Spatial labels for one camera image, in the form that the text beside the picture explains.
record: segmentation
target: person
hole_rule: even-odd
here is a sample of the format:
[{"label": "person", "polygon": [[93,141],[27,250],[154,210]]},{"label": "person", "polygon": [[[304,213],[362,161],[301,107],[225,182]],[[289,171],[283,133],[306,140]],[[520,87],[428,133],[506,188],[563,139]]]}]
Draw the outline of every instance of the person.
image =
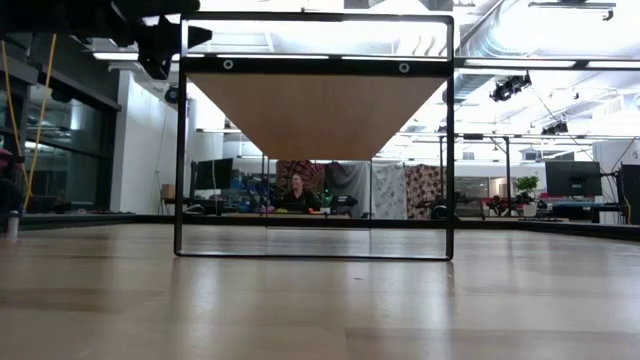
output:
[{"label": "person", "polygon": [[9,169],[9,160],[6,156],[13,154],[5,149],[0,149],[0,213],[9,211],[20,211],[22,207],[23,197],[18,187],[13,183],[11,169]]},{"label": "person", "polygon": [[320,210],[320,202],[316,196],[304,188],[304,182],[299,174],[291,176],[291,190],[282,197],[280,207],[287,210],[306,211],[308,209]]}]

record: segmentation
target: potted plant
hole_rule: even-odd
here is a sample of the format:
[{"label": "potted plant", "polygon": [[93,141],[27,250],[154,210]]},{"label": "potted plant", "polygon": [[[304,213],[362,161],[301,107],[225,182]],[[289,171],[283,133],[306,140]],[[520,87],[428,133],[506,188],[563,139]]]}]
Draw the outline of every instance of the potted plant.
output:
[{"label": "potted plant", "polygon": [[516,179],[516,190],[522,191],[518,196],[519,203],[522,204],[522,211],[525,217],[534,217],[538,206],[534,200],[533,191],[538,188],[537,176],[523,176]]}]

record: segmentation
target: water bottle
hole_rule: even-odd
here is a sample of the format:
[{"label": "water bottle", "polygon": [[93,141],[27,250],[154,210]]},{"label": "water bottle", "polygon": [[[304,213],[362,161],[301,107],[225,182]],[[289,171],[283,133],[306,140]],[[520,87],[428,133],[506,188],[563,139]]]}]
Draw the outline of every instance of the water bottle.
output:
[{"label": "water bottle", "polygon": [[18,239],[18,227],[20,226],[20,216],[18,216],[17,211],[11,211],[7,226],[7,239],[8,240],[17,240]]}]

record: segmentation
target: green plant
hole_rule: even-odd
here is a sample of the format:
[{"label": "green plant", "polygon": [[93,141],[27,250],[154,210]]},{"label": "green plant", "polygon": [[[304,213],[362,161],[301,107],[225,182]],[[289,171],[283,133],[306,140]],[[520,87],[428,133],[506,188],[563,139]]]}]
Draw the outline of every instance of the green plant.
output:
[{"label": "green plant", "polygon": [[538,188],[537,176],[523,176],[516,179],[516,190],[524,191],[527,194],[533,194],[533,191]]}]

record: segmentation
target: box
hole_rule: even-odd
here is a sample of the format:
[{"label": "box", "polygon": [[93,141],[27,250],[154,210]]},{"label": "box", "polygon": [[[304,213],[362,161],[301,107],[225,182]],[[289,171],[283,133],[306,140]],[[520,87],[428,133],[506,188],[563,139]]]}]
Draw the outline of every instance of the box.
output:
[{"label": "box", "polygon": [[176,198],[176,186],[173,184],[162,185],[162,198],[163,199],[175,199]]}]

